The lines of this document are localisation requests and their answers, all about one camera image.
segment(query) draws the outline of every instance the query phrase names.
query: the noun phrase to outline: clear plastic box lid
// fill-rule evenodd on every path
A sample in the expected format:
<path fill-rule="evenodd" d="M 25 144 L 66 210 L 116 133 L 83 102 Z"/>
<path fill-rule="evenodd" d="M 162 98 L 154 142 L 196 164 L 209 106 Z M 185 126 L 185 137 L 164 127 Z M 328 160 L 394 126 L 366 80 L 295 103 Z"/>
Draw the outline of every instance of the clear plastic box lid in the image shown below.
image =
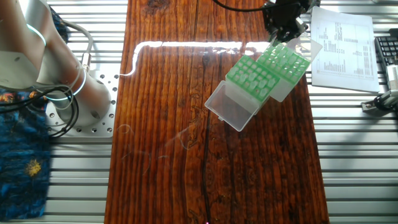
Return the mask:
<path fill-rule="evenodd" d="M 221 81 L 205 106 L 237 131 L 247 125 L 262 106 L 233 83 Z"/>

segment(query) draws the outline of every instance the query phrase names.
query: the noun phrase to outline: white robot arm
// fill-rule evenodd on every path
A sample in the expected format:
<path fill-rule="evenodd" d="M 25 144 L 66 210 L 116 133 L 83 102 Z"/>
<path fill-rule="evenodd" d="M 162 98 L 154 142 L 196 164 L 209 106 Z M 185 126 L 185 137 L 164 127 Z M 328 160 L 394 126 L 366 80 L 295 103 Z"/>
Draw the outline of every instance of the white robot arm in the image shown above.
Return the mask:
<path fill-rule="evenodd" d="M 0 1 L 0 87 L 26 90 L 66 85 L 80 108 L 77 126 L 97 122 L 108 111 L 107 88 L 90 76 L 90 55 L 83 66 L 58 34 L 45 0 Z M 58 108 L 69 105 L 61 92 L 47 95 Z M 64 121 L 71 110 L 57 110 Z"/>

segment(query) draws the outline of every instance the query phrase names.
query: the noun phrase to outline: fabric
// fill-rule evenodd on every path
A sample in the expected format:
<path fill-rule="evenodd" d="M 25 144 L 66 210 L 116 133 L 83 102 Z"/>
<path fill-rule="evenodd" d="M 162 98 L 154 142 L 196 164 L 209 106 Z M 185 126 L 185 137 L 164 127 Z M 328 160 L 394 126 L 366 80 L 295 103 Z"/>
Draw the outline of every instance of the fabric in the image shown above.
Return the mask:
<path fill-rule="evenodd" d="M 52 15 L 58 33 L 67 42 L 68 29 L 53 10 Z M 0 89 L 0 103 L 34 95 Z M 0 222 L 36 218 L 44 213 L 50 174 L 46 104 L 42 98 L 19 111 L 0 114 Z"/>

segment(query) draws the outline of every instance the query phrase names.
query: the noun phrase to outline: dark wood surface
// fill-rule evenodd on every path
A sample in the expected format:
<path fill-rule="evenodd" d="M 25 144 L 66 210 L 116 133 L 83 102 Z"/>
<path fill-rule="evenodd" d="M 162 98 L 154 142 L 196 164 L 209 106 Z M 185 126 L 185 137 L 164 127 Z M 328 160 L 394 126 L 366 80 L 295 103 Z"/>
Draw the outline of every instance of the dark wood surface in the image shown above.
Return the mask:
<path fill-rule="evenodd" d="M 211 0 L 129 1 L 122 73 L 134 51 L 138 62 L 119 84 L 105 224 L 329 223 L 305 78 L 241 133 L 204 106 L 246 43 L 266 37 L 260 12 Z M 146 41 L 180 46 L 140 49 Z M 182 43 L 221 41 L 243 46 Z"/>

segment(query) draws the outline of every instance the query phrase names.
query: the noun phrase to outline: bolt hole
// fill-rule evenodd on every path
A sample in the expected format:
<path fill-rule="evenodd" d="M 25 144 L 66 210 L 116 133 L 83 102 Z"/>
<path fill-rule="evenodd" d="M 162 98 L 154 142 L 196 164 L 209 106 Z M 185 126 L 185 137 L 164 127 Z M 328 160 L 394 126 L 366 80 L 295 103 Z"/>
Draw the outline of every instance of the bolt hole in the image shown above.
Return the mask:
<path fill-rule="evenodd" d="M 90 112 L 92 117 L 96 118 L 96 119 L 100 119 L 100 115 L 97 113 L 97 111 L 91 111 Z"/>

